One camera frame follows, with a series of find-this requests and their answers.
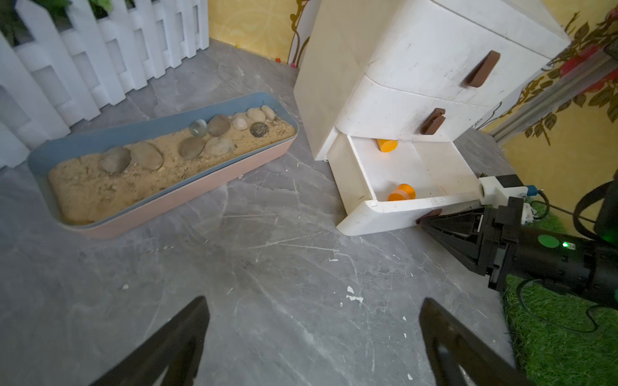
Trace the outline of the orange paint can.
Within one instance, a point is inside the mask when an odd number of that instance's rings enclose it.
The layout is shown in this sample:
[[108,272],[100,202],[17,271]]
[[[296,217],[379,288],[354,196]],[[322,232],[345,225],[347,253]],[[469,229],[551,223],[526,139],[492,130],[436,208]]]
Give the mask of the orange paint can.
[[398,185],[388,196],[388,201],[416,199],[415,189],[405,183]]

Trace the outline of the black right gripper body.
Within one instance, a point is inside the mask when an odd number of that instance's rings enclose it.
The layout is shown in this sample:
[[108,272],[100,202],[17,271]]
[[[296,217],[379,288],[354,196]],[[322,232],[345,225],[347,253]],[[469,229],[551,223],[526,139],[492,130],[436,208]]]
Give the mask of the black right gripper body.
[[502,292],[510,275],[542,280],[541,265],[524,242],[521,225],[525,201],[510,197],[505,206],[478,210],[479,247],[477,271],[489,277],[489,288]]

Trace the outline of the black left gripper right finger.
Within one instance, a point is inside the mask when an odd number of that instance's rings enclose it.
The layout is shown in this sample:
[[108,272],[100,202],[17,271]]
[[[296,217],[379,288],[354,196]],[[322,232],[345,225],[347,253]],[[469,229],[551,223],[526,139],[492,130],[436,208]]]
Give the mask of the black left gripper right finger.
[[437,385],[531,385],[436,300],[426,298],[418,317]]

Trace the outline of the white three-drawer cabinet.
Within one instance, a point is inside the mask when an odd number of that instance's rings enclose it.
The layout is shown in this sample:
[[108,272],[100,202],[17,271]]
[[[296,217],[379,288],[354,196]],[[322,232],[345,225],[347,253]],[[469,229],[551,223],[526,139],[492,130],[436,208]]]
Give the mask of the white three-drawer cabinet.
[[[294,95],[361,236],[476,207],[455,140],[571,43],[541,1],[324,1]],[[397,140],[389,153],[378,139]],[[400,184],[416,199],[388,201]]]

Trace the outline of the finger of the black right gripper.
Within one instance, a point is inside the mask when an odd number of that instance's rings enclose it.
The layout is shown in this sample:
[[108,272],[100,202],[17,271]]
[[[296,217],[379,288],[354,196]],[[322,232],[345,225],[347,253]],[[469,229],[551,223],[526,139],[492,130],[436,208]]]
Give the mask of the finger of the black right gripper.
[[444,247],[467,270],[485,275],[481,264],[482,233],[484,209],[470,209],[463,212],[442,215],[442,210],[434,210],[418,219],[420,228]]

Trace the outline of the yellow-orange paint can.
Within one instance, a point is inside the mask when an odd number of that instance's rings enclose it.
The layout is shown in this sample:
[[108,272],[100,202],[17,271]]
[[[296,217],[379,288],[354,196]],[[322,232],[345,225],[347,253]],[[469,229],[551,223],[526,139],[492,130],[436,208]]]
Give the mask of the yellow-orange paint can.
[[379,150],[383,153],[389,153],[396,150],[398,147],[397,140],[378,139],[377,143]]

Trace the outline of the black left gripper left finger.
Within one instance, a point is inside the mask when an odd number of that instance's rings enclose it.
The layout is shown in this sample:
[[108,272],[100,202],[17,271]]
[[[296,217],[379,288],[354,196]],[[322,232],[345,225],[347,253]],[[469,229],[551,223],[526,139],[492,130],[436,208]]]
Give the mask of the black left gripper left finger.
[[198,296],[94,385],[193,385],[210,313]]

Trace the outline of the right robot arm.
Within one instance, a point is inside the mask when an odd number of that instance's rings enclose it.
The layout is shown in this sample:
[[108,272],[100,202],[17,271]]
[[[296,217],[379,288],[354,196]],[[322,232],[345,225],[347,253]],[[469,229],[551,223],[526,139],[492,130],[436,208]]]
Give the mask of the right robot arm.
[[572,214],[578,236],[526,225],[525,198],[539,193],[516,175],[484,177],[481,207],[418,219],[466,269],[502,291],[513,275],[559,294],[617,307],[617,181],[587,193]]

